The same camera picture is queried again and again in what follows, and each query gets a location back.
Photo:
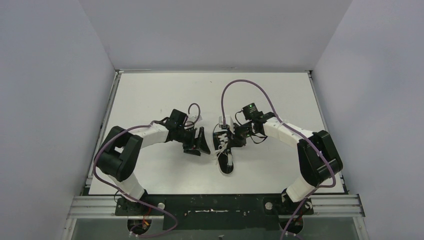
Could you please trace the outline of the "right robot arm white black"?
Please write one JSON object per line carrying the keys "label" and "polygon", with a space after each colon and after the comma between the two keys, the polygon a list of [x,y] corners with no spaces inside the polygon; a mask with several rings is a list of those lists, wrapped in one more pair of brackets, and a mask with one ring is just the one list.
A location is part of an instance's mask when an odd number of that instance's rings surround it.
{"label": "right robot arm white black", "polygon": [[227,148],[243,147],[246,139],[254,135],[273,138],[297,151],[300,175],[281,193],[281,207],[295,213],[301,201],[321,188],[333,188],[336,174],[343,169],[341,157],[331,135],[325,131],[311,131],[278,118],[274,112],[257,110],[254,103],[241,109],[246,122],[233,123],[226,118],[230,137]]}

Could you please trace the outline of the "black white canvas sneaker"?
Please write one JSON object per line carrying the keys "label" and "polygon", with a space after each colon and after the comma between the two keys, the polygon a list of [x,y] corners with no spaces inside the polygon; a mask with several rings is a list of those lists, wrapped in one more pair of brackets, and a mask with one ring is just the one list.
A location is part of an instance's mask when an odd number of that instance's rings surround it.
{"label": "black white canvas sneaker", "polygon": [[234,171],[234,160],[230,148],[231,133],[228,130],[215,131],[215,128],[212,133],[214,154],[216,155],[220,172],[223,175],[230,175]]}

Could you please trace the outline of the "white shoelace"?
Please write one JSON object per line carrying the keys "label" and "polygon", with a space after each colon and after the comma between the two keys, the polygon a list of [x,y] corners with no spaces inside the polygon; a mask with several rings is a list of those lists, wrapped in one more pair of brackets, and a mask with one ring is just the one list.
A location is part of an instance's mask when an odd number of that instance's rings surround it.
{"label": "white shoelace", "polygon": [[228,147],[228,136],[227,131],[219,131],[212,134],[215,154],[221,168],[232,168],[234,166],[231,149]]}

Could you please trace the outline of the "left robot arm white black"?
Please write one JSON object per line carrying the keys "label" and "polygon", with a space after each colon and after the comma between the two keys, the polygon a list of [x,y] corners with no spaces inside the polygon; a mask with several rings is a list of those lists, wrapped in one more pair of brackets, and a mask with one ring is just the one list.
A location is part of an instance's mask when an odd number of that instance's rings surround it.
{"label": "left robot arm white black", "polygon": [[188,115],[173,109],[170,116],[162,120],[153,120],[149,125],[138,125],[128,129],[114,126],[102,143],[93,160],[94,176],[106,184],[97,174],[97,170],[107,175],[110,186],[128,200],[128,207],[133,212],[143,213],[151,204],[148,203],[147,191],[134,174],[141,149],[167,142],[182,144],[183,152],[200,156],[210,154],[204,127],[187,127]]}

